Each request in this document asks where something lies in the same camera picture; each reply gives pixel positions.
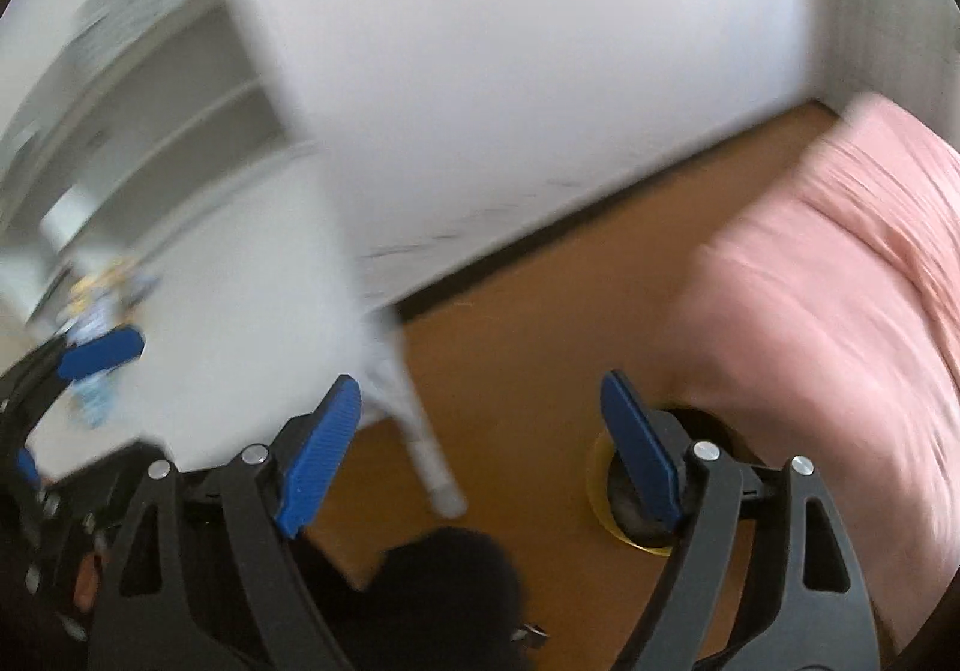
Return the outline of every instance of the white bookshelf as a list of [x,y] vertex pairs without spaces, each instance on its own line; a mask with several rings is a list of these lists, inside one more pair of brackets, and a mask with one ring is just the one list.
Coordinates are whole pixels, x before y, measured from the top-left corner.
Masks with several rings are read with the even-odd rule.
[[0,139],[0,295],[49,325],[70,281],[284,139],[225,0],[88,1]]

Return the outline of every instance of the white chair leg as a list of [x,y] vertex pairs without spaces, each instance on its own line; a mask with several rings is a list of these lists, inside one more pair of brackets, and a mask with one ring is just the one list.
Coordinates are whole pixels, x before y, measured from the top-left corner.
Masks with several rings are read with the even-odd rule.
[[382,412],[397,422],[434,511],[446,519],[462,516],[467,511],[467,500],[453,478],[402,357],[386,339],[376,340],[376,359],[371,360],[362,387],[364,417],[376,417],[377,412]]

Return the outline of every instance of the pink blanket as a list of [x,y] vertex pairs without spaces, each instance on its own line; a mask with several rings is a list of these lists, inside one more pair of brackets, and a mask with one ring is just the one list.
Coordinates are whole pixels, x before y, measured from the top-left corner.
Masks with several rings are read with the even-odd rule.
[[863,97],[701,250],[671,327],[683,400],[766,463],[814,460],[904,646],[960,566],[960,160]]

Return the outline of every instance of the white wall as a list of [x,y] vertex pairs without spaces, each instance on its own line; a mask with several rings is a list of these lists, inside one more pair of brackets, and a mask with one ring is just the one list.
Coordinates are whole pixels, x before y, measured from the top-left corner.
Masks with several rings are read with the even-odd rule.
[[35,343],[23,324],[0,300],[0,373],[19,360]]
[[[13,0],[0,126],[84,0]],[[814,0],[237,0],[395,298],[805,94]]]

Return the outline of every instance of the metal screw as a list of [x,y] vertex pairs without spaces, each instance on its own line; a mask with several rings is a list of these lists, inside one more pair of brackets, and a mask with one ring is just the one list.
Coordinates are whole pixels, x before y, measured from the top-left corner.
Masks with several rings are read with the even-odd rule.
[[83,625],[80,625],[76,620],[70,619],[70,617],[64,617],[63,615],[57,615],[61,619],[61,623],[64,623],[64,631],[66,634],[71,637],[74,641],[86,641],[86,631],[83,629]]
[[539,625],[522,625],[510,636],[510,641],[519,642],[527,649],[534,650],[541,649],[549,640],[550,634]]
[[268,454],[270,454],[270,452],[267,451],[266,446],[263,444],[253,444],[253,446],[248,446],[243,450],[240,459],[247,465],[260,465],[267,459]]
[[24,583],[30,595],[37,594],[37,591],[40,589],[40,569],[37,568],[37,566],[31,565],[27,568],[27,578]]
[[693,454],[698,460],[707,460],[712,463],[720,459],[720,447],[713,441],[697,441],[693,444]]
[[100,556],[104,556],[109,551],[107,534],[105,534],[102,530],[95,532],[93,535],[93,551]]
[[797,456],[793,460],[790,460],[790,466],[793,468],[800,476],[809,476],[813,473],[813,463],[808,460],[808,458]]
[[147,475],[151,479],[166,479],[167,475],[170,473],[170,463],[167,460],[155,460],[150,463],[150,468],[147,468]]
[[59,511],[59,495],[56,492],[51,492],[47,495],[47,499],[43,501],[43,515],[47,519],[53,519],[57,511]]

